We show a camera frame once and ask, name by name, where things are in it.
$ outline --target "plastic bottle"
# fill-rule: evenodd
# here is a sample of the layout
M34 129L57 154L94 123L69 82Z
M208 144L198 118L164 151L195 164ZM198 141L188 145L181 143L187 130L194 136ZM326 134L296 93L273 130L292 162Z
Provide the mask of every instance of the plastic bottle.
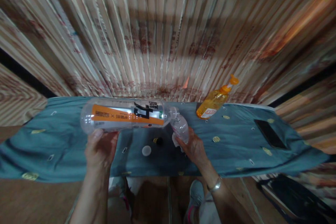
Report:
M228 99L231 87L238 83L239 80L231 75L230 84L224 85L218 90L211 91L196 111L197 117L206 120L214 115Z
M106 132L126 128L163 128L179 111L160 100L92 98L83 107L80 125L86 134L102 128Z
M187 120L181 116L180 114L170 122L171 127L176 136L178 136L185 144L188 143L189 140L189 129Z

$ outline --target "hand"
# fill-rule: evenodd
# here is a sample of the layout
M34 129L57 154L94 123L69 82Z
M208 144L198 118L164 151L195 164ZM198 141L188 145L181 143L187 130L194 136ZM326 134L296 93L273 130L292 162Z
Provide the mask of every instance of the hand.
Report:
M85 157L88 170L110 171L120 132L103 133L102 129L96 129L87 137Z
M182 147L188 158L198 167L199 170L208 163L208 158L204 150L203 141L189 127L189 141L185 144L176 136L176 140Z

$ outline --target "wooden floor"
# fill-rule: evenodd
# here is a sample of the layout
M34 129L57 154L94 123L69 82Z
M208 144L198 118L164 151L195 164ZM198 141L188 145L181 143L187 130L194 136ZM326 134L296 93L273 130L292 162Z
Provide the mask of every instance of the wooden floor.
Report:
M0 141L15 134L18 129L19 127L0 128ZM182 223L189 204L190 184L195 178L170 178L173 223ZM149 177L145 180L135 197L133 219L136 223L168 223L167 178ZM255 223L261 222L251 199L263 223L286 223L256 189L253 178L230 178L225 179L225 183ZM0 180L0 223L64 223L81 184Z

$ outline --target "striped curtain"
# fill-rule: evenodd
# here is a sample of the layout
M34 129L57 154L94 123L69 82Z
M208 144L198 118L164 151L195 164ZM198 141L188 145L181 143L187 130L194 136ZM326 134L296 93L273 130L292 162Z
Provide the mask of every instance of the striped curtain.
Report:
M336 154L336 73L276 108L307 144Z
M18 126L45 107L47 99L0 64L0 127Z
M229 102L267 105L335 60L316 53L335 16L334 0L0 0L0 47L59 96L202 101L234 74Z

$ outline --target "black bag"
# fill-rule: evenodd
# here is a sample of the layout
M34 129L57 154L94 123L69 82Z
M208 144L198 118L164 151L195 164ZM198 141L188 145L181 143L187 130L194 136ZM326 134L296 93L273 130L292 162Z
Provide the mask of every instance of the black bag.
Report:
M269 182L271 183L275 195L298 217L298 219L291 219L271 198L267 196L267 194L265 194L262 186L267 185ZM303 185L282 174L276 178L259 181L257 183L257 188L290 224L328 224L328 221L322 214L325 214L330 218L336 218L336 212L327 204Z

